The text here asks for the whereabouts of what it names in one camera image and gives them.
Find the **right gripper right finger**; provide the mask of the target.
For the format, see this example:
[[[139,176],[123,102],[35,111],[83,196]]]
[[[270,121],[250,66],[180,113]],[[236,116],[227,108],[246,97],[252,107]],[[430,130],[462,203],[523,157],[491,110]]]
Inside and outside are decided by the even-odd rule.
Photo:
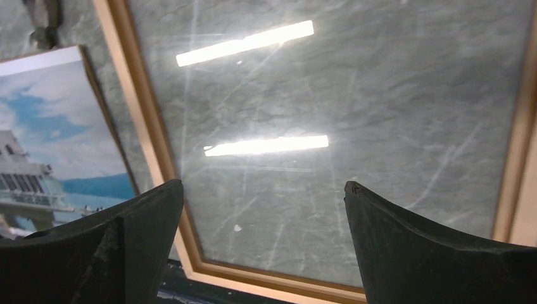
[[[369,303],[536,302],[536,248],[452,229],[355,181],[344,193]]]

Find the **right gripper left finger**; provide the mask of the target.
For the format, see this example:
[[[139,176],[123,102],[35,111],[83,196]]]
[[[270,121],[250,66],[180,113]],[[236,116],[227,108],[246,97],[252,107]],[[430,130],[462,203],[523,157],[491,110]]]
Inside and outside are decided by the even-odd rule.
[[[2,303],[154,303],[184,206],[170,180],[73,222],[1,240]]]

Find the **building photo print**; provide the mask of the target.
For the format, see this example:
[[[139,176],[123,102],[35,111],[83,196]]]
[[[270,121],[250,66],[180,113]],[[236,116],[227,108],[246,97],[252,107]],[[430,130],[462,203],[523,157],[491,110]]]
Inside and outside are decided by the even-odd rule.
[[[1,237],[18,239],[138,195],[84,49],[1,63]]]

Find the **brown wooden picture frame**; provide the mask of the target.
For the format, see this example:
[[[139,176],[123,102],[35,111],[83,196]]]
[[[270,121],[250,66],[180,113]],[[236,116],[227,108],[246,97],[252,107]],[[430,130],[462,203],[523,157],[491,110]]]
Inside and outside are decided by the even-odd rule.
[[[357,181],[536,242],[535,1],[95,1],[153,184],[185,188],[187,278],[366,303]]]

